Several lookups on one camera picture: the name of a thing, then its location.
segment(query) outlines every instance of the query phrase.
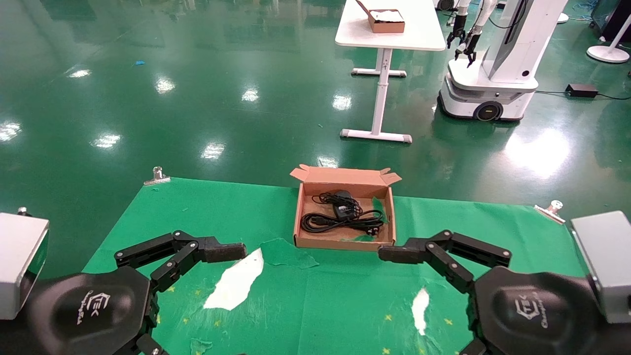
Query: small cardboard box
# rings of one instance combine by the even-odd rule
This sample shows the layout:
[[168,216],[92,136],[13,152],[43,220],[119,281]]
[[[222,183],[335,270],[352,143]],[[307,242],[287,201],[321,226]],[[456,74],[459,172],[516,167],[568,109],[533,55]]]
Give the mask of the small cardboard box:
[[356,0],[359,6],[362,7],[364,12],[368,15],[368,23],[370,25],[370,29],[372,33],[403,33],[405,31],[405,20],[401,22],[384,22],[378,21],[373,16],[371,11],[376,12],[384,12],[384,11],[395,11],[399,13],[397,9],[368,9],[366,5],[364,5],[360,0]]
[[[390,168],[378,170],[335,169],[328,167],[312,167],[301,164],[290,174],[300,180],[298,191],[298,207],[296,221],[293,226],[293,240],[299,248],[341,249],[376,251],[382,245],[394,245],[396,241],[396,223],[394,220],[394,204],[392,202],[391,184],[401,178],[391,172]],[[323,233],[309,233],[300,228],[302,216],[308,213],[320,213],[333,216],[332,205],[321,205],[312,200],[321,193],[335,193],[346,190],[359,202],[364,211],[373,209],[372,199],[375,197],[383,206],[385,223],[373,241],[354,241],[364,235],[362,231],[340,227]]]

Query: table leg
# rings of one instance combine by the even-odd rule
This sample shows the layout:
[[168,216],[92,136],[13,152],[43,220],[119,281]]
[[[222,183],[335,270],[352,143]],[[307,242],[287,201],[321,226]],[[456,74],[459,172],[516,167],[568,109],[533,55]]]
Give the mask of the table leg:
[[384,109],[386,108],[386,93],[388,91],[388,76],[390,74],[390,60],[392,49],[385,48],[382,53],[381,63],[379,63],[379,84],[377,84],[377,99],[375,100],[375,112],[372,116],[371,131],[357,131],[355,129],[342,129],[339,133],[342,137],[368,138],[375,140],[391,140],[412,143],[412,136],[398,135],[395,133],[382,133],[381,124],[384,120]]
[[[384,58],[384,49],[377,48],[377,64],[375,65],[375,69],[362,69],[362,68],[353,68],[351,74],[361,74],[361,75],[379,75],[381,74],[381,62]],[[390,76],[400,76],[405,78],[408,74],[405,70],[390,70]]]

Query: printed logo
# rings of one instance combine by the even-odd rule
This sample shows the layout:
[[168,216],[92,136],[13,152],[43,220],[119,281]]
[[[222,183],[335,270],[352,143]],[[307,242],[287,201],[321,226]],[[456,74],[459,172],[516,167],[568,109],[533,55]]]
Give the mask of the printed logo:
[[528,320],[540,315],[537,304],[528,301],[527,296],[519,295],[519,299],[515,300],[515,306],[517,307],[517,313]]
[[91,294],[94,293],[94,290],[88,291],[85,294],[85,297],[81,301],[81,306],[79,306],[79,314],[77,316],[77,325],[83,322],[83,317],[86,312],[91,311],[90,316],[98,316],[99,310],[104,310],[107,307],[107,303],[110,300],[110,295],[106,293],[100,293],[90,297]]
[[541,327],[548,328],[548,316],[546,314],[546,308],[543,306],[543,301],[539,297],[537,292],[532,292],[534,300],[528,299],[528,296],[519,295],[519,298],[515,300],[515,307],[517,308],[517,314],[522,315],[527,320],[532,320],[537,316],[541,316]]
[[107,302],[110,300],[110,295],[105,293],[97,294],[96,296],[92,296],[88,300],[88,310],[92,309],[92,314],[90,316],[98,316],[98,311],[100,309],[105,309],[107,307]]

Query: white table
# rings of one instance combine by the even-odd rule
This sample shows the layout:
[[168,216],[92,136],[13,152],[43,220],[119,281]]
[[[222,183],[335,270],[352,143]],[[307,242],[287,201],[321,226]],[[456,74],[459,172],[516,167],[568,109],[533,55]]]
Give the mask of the white table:
[[384,8],[398,9],[405,21],[405,32],[372,33],[368,24],[368,15],[363,12],[355,0],[346,0],[342,19],[339,21],[338,34],[335,36],[335,43],[349,47],[378,48],[375,69],[355,68],[352,73],[379,75],[379,84],[377,84],[377,100],[372,118],[372,130],[342,129],[339,135],[412,143],[410,135],[383,133],[381,131],[386,106],[388,76],[406,76],[404,71],[391,71],[390,60],[393,49],[412,51],[443,51],[445,49],[445,38],[442,35],[436,10],[432,0],[370,0],[370,2],[366,1],[365,4],[369,8],[370,5],[383,4]]

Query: table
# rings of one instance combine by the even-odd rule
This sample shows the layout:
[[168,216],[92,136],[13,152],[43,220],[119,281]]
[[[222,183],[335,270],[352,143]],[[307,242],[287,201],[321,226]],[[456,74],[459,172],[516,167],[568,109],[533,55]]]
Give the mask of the table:
[[366,13],[355,0],[346,0],[342,18],[339,21],[335,43],[349,47],[372,47],[377,50],[375,69],[354,68],[353,74],[379,75],[377,99],[372,118],[371,131],[342,129],[342,137],[370,138],[376,140],[402,141],[412,143],[412,136],[383,133],[381,124],[386,107],[388,77],[405,77],[405,71],[390,70],[393,49],[412,51],[443,51],[445,39],[440,29],[432,0],[392,0],[385,2],[388,8],[396,8],[405,20],[403,33],[372,33]]
[[[111,271],[117,250],[176,229],[216,236],[222,243],[243,242],[249,253],[276,238],[291,243],[297,198],[296,188],[175,177],[143,186],[84,271]],[[394,208],[399,245],[408,237],[451,229],[511,250],[510,268],[517,272],[584,275],[565,226],[532,206],[395,196]],[[233,263],[197,264],[158,295],[154,338],[173,355],[452,355],[471,341],[467,296],[430,266],[382,262],[364,251],[300,251],[319,265],[276,266],[264,250],[262,273],[232,311],[203,305]],[[476,277],[487,270],[458,260]],[[148,275],[157,265],[140,271]],[[419,334],[411,314],[422,287],[430,294],[426,335]],[[203,352],[208,342],[212,348]]]

